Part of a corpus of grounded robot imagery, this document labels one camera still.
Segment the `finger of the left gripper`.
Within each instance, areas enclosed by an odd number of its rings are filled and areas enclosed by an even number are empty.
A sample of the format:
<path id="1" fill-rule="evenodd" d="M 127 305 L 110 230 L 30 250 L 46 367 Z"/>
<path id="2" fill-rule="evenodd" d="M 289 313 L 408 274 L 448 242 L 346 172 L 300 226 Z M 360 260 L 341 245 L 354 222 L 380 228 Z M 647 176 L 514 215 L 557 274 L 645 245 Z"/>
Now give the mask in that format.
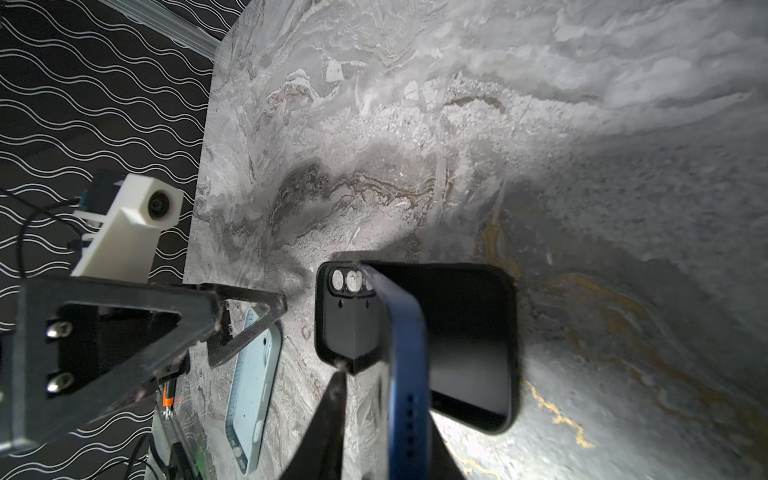
<path id="1" fill-rule="evenodd" d="M 203 290 L 214 293 L 219 302 L 219 314 L 214 323 L 215 331 L 206 339 L 210 368 L 218 368 L 229 362 L 287 311 L 286 297 L 282 293 L 215 283 L 204 283 Z M 248 325 L 244 324 L 239 333 L 232 334 L 227 301 L 239 301 L 259 307 L 261 313 L 257 320 Z"/>

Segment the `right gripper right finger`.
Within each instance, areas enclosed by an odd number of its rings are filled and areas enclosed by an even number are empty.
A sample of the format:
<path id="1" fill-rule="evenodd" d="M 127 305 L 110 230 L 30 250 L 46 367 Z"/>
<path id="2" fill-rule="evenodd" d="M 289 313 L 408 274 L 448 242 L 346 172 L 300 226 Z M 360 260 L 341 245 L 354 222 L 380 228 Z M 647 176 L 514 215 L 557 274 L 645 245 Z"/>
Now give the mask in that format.
<path id="1" fill-rule="evenodd" d="M 448 451 L 439 431 L 431 433 L 431 480 L 464 480 L 465 476 Z"/>

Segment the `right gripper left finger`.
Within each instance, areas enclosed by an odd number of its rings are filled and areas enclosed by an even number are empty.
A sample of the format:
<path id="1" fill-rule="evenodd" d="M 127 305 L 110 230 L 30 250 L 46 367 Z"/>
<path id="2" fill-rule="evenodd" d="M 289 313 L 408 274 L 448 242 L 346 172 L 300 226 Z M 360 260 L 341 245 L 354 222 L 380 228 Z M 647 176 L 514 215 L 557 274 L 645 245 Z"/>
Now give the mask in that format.
<path id="1" fill-rule="evenodd" d="M 281 479 L 342 477 L 347 398 L 347 374 L 337 371 Z"/>

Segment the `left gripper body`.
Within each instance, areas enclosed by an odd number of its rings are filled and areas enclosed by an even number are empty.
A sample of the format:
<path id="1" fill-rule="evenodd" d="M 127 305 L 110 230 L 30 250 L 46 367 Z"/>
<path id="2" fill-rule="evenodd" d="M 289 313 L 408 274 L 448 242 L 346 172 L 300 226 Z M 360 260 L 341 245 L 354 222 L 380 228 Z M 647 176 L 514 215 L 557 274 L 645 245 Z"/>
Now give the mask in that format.
<path id="1" fill-rule="evenodd" d="M 215 331 L 202 287 L 35 277 L 1 337 L 1 452 L 33 450 L 149 396 L 163 370 Z"/>

